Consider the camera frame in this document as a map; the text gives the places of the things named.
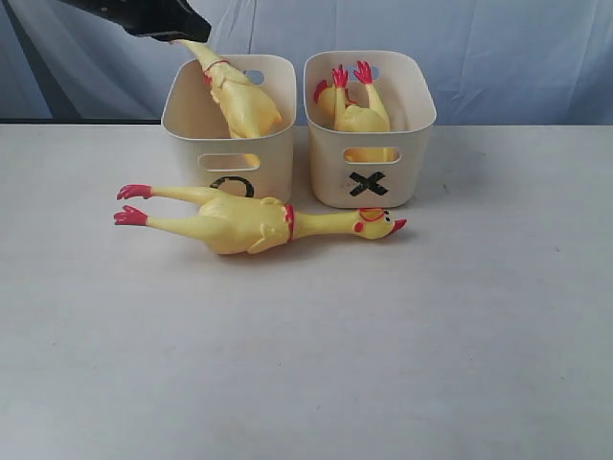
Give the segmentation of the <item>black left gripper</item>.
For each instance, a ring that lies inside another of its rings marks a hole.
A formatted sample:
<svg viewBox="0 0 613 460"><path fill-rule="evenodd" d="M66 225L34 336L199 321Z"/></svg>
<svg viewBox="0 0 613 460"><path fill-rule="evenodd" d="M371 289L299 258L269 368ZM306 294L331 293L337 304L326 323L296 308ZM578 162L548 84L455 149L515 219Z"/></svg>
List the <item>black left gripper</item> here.
<svg viewBox="0 0 613 460"><path fill-rule="evenodd" d="M206 43L212 25L183 0L66 0L66 4L162 42Z"/></svg>

